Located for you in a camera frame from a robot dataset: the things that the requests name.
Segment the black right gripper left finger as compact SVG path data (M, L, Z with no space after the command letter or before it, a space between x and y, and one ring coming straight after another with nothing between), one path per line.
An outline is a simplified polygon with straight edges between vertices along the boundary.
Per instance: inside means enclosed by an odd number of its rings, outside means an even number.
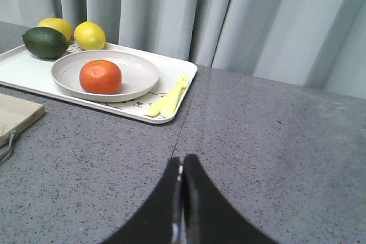
M179 243L181 188L182 166L174 157L144 204L104 243Z

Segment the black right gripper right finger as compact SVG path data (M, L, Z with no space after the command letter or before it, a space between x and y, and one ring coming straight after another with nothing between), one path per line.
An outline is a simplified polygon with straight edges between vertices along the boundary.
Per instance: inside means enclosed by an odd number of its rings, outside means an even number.
M185 157L183 176L187 243L275 243L227 201L198 156Z

